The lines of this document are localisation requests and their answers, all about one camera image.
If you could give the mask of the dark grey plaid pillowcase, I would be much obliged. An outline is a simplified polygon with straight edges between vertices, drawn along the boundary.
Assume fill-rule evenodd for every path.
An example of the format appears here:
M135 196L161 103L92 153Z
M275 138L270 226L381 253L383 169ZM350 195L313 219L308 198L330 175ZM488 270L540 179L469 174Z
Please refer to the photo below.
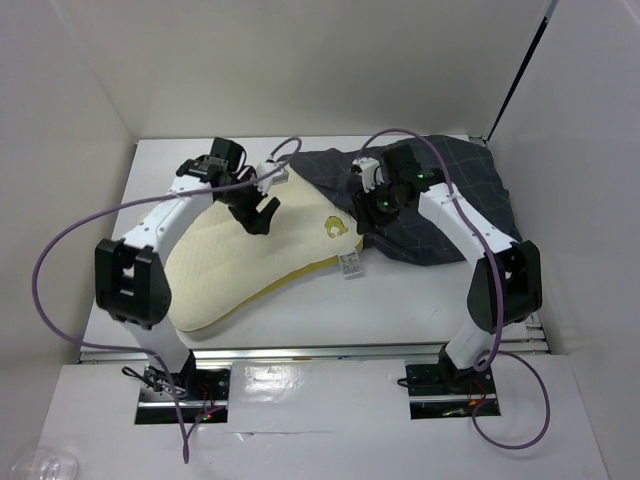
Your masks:
M521 242L509 192L478 147L430 135L367 148L362 155L382 160L393 149L413 154L421 174L434 173L437 182L418 192L393 223L366 234L367 243L391 259L432 266L475 263L486 248L500 253Z

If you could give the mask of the cream yellow pillow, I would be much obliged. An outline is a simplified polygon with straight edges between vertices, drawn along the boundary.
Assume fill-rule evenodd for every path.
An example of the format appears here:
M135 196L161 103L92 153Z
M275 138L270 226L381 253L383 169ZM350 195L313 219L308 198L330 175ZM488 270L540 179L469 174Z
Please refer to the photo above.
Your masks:
M266 235L250 235L227 207L202 213L165 265L172 292L169 318L180 332L222 320L250 302L359 251L355 220L310 182L291 172L271 188L281 202Z

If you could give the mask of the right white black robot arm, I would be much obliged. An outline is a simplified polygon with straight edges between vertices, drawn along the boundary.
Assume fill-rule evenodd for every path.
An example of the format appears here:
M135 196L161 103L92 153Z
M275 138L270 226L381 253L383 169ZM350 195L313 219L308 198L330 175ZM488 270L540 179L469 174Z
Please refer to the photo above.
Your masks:
M468 317L441 348L435 374L441 388L460 391L486 368L503 328L541 308L539 249L499 230L463 197L446 169L423 169L407 145L388 150L381 159L359 157L351 170L361 181L352 195L359 234L412 210L436 226L473 269Z

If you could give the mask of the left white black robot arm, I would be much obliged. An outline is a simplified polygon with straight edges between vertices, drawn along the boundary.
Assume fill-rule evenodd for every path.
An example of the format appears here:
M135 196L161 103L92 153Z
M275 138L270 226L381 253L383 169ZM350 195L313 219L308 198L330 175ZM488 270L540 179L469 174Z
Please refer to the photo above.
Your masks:
M198 376L191 350L169 319L165 265L188 228L215 203L226 205L246 233L268 234L280 205L268 191L282 168L272 156L256 166L245 157L240 144L215 138L209 153L178 167L167 199L120 239L103 239L95 248L97 306L134 336L176 399L193 394Z

